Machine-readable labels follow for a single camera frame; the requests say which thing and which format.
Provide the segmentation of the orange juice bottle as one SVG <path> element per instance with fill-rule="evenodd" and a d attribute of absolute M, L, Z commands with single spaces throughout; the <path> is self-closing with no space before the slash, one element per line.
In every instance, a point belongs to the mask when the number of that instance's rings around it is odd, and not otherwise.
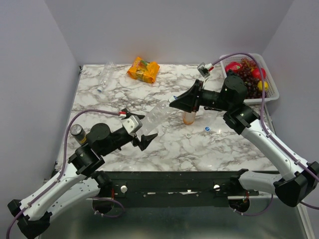
<path fill-rule="evenodd" d="M 195 121 L 195 117 L 196 117 L 196 112 L 191 112 L 191 113 L 183 112 L 182 114 L 182 120 L 184 124 L 186 125 L 193 124 Z"/>

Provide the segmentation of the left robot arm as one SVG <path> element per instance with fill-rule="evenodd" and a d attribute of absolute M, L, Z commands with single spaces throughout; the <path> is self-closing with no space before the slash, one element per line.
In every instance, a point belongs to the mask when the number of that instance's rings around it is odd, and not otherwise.
<path fill-rule="evenodd" d="M 41 235 L 63 209 L 81 200 L 98 196 L 109 198 L 113 188 L 110 178 L 106 172 L 99 170 L 105 163 L 104 156 L 120 150 L 127 143 L 143 151 L 157 137 L 157 134 L 137 137 L 143 115 L 126 109 L 117 115 L 122 119 L 122 127 L 116 131 L 111 131 L 105 123 L 98 123 L 88 134 L 72 134 L 80 146 L 70 157 L 63 154 L 61 169 L 30 196 L 9 202 L 13 221 L 26 238 L 34 239 Z"/>

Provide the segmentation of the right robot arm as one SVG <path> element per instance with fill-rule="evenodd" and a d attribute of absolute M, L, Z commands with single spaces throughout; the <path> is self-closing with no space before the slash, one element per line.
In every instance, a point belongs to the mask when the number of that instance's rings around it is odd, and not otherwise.
<path fill-rule="evenodd" d="M 276 195 L 284 204 L 295 207 L 313 191 L 319 181 L 319 164 L 308 163 L 286 146 L 251 107 L 244 103 L 247 88 L 237 76 L 225 78 L 220 92 L 203 88 L 196 80 L 193 86 L 175 97 L 170 107 L 188 113 L 200 106 L 225 112 L 225 123 L 237 134 L 253 143 L 276 167 L 278 174 L 243 171 L 229 183 L 230 191 L 241 195 L 246 190 L 257 190 Z"/>

